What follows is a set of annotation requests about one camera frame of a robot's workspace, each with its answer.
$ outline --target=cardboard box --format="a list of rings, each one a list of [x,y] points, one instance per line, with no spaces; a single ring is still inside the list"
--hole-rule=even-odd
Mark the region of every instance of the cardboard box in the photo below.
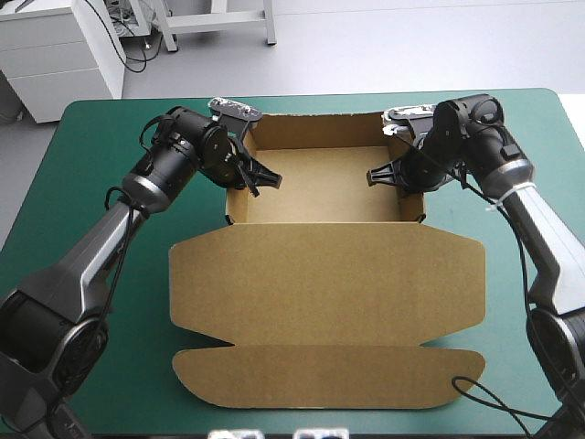
[[[171,250],[173,322],[235,345],[177,353],[181,382],[225,407],[422,409],[478,379],[479,353],[421,345],[484,319],[484,247],[368,187],[404,153],[381,113],[265,115],[246,145],[282,185],[230,190],[233,225]]]

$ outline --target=box flap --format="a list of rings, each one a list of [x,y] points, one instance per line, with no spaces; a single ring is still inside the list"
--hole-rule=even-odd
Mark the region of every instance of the box flap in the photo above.
[[[440,348],[254,346],[184,350],[173,368],[196,396],[222,407],[425,409],[455,400],[451,378],[478,380],[484,358]]]
[[[240,346],[416,346],[484,318],[483,245],[417,223],[236,224],[170,258],[173,322]]]

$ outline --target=gray floor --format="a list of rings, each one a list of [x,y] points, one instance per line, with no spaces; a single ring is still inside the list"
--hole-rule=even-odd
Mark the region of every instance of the gray floor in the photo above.
[[[276,46],[261,28],[179,36],[177,53],[126,74],[124,98],[547,87],[584,117],[584,1],[275,0],[275,11]],[[55,126],[0,126],[0,247]]]

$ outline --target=desk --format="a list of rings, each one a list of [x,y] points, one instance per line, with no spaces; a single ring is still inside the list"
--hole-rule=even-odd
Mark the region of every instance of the desk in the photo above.
[[[490,91],[506,124],[537,167],[543,197],[585,238],[585,154],[558,97],[547,90]],[[264,112],[370,112],[470,94],[465,91],[240,99]],[[70,106],[16,223],[0,253],[0,291],[53,263],[103,213],[105,190],[120,183],[141,150],[137,136],[151,117],[175,105],[207,113],[207,100],[78,102]],[[482,241],[487,253],[487,317],[477,326],[432,342],[481,352],[482,382],[509,405],[552,414],[558,403],[527,343],[516,243],[482,200],[450,184],[427,197],[426,222]],[[112,339],[72,401],[91,431],[104,434],[202,434],[215,428],[290,433],[306,426],[346,426],[353,433],[515,434],[505,413],[460,399],[425,411],[229,410],[185,390],[171,368],[180,349],[216,340],[169,320],[170,246],[224,226],[224,191],[202,176],[164,214],[145,224],[130,249],[114,300]],[[539,422],[527,421],[533,429]]]

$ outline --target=white table leg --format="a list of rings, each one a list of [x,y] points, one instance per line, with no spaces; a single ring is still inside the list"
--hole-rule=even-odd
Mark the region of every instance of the white table leg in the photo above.
[[[169,52],[178,51],[173,32],[166,21],[166,8],[163,0],[154,0],[154,11],[156,11],[156,21],[158,22],[158,30],[163,33],[165,39],[166,49]]]
[[[264,0],[264,16],[266,18],[266,43],[272,46],[276,44],[276,30],[274,29],[272,0]]]

